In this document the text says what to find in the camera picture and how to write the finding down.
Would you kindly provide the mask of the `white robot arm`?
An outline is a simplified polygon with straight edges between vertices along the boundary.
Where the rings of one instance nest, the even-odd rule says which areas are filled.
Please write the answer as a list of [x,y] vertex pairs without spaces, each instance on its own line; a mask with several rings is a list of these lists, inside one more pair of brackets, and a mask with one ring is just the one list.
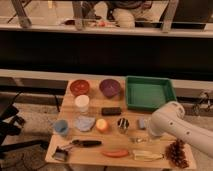
[[213,132],[184,121],[184,115],[184,107],[170,101],[152,113],[147,131],[151,137],[171,134],[213,158]]

